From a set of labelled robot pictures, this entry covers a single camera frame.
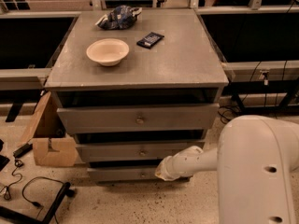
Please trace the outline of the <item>white gripper with yellow tape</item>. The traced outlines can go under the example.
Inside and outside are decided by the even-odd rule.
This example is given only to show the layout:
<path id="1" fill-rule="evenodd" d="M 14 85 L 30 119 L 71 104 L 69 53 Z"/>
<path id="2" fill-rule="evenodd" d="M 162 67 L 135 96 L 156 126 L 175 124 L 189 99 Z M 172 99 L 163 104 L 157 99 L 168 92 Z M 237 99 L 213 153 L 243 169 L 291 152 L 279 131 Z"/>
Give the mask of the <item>white gripper with yellow tape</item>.
<path id="1" fill-rule="evenodd" d="M 156 170 L 155 170 L 155 176 L 164 180 L 164 181 L 170 181 L 171 180 L 171 176 L 170 174 L 167 172 L 167 159 L 163 159 L 159 165 L 157 166 Z"/>

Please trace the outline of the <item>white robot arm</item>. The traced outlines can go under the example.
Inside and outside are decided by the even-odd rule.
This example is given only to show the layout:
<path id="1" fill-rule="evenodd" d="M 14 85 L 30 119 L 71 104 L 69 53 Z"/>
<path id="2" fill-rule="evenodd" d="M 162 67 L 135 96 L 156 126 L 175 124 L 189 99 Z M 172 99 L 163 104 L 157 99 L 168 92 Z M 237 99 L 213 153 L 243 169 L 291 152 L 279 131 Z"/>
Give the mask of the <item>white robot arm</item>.
<path id="1" fill-rule="evenodd" d="M 299 124 L 247 115 L 228 122 L 218 146 L 188 147 L 164 158 L 164 181 L 215 170 L 219 224 L 297 224 L 291 173 L 299 169 Z"/>

